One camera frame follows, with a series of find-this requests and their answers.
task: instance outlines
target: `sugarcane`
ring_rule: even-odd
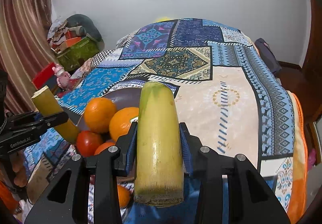
[[[49,116],[63,111],[48,86],[44,86],[39,91],[36,91],[31,97],[31,100],[43,116]],[[70,119],[66,123],[55,126],[54,129],[66,141],[75,144],[79,129]]]
[[[184,171],[178,115],[172,91],[147,82],[137,126],[134,200],[156,207],[183,201]]]

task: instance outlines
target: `green box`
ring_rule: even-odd
[[[57,55],[58,62],[65,68],[65,71],[78,69],[84,61],[99,53],[96,42],[84,37],[73,46],[67,48],[63,53]]]

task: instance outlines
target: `human hand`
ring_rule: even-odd
[[[16,177],[14,178],[14,184],[19,187],[24,187],[27,185],[27,175],[26,169],[24,166],[24,153],[23,151],[18,151],[14,154],[10,155],[10,161],[12,164],[12,170],[16,173]],[[4,182],[4,175],[0,169],[0,181]]]

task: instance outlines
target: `pink toy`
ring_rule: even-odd
[[[57,77],[57,84],[63,90],[68,90],[68,84],[70,81],[70,74],[64,70],[64,67],[60,64],[56,64],[56,67],[53,67],[53,71]]]
[[[308,170],[312,169],[313,165],[315,164],[316,154],[315,149],[312,149],[308,157]]]

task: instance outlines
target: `metal screw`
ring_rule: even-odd
[[[202,147],[200,148],[200,151],[201,151],[201,152],[203,152],[203,153],[207,153],[207,152],[209,152],[209,151],[210,151],[210,149],[209,149],[207,146],[202,146]]]
[[[73,161],[78,161],[80,158],[81,158],[81,156],[80,156],[79,154],[74,154],[74,155],[71,157],[71,159],[72,159]]]
[[[116,146],[111,146],[111,147],[108,148],[108,151],[112,152],[112,153],[117,151],[117,150],[118,150],[118,148]]]
[[[244,154],[237,154],[237,159],[239,161],[244,161],[244,160],[246,160],[246,156]]]

